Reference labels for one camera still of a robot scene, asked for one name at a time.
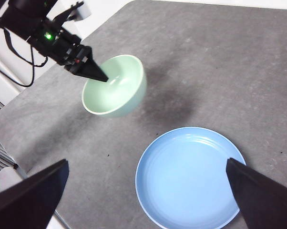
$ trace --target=plate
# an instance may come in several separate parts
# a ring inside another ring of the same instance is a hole
[[[135,187],[147,216],[164,229],[219,229],[239,212],[226,161],[245,164],[221,134],[183,127],[154,140],[139,160]]]

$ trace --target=gray table surface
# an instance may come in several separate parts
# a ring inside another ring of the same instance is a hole
[[[287,10],[137,0],[85,44],[98,63],[139,57],[147,95],[131,114],[85,111],[85,79],[60,66],[0,111],[0,141],[29,174],[66,158],[59,213],[73,229],[157,228],[134,175],[160,134],[201,126],[228,137],[248,165],[287,186]],[[237,216],[227,229],[245,229]]]

